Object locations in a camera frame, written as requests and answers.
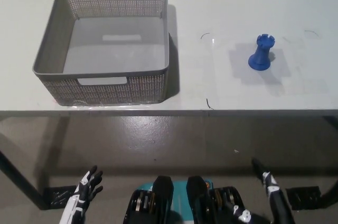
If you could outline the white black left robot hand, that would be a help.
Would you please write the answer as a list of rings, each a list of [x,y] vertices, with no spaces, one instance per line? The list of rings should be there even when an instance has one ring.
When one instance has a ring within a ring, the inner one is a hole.
[[[80,180],[73,195],[68,199],[59,224],[82,224],[91,201],[103,190],[103,171],[97,172],[94,165]]]

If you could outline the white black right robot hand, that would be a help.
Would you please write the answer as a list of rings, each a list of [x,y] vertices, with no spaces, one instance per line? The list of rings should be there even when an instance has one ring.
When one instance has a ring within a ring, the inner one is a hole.
[[[260,216],[239,205],[228,204],[234,223],[295,223],[283,191],[272,173],[257,158],[251,159],[256,177],[261,181],[269,201],[273,220]]]

